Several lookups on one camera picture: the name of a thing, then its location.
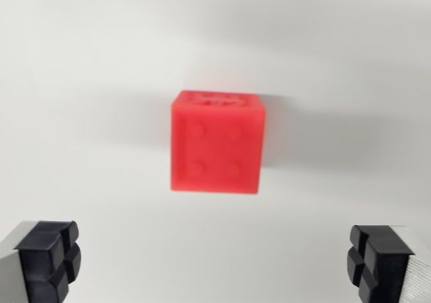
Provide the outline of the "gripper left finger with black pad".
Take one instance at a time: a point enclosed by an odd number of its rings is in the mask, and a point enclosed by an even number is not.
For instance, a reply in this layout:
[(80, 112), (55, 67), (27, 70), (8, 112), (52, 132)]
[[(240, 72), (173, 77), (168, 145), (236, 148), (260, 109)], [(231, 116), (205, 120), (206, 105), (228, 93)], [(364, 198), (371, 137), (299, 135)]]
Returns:
[(79, 275), (75, 221), (24, 221), (1, 241), (1, 301), (63, 302)]

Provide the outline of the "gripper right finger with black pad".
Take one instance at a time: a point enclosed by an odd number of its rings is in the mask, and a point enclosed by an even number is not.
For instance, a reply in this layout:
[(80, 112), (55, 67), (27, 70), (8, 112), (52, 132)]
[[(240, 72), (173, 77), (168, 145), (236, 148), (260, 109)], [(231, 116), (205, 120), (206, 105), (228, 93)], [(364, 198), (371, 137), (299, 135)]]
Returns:
[(405, 226), (351, 228), (347, 273), (364, 303), (430, 301), (430, 249)]

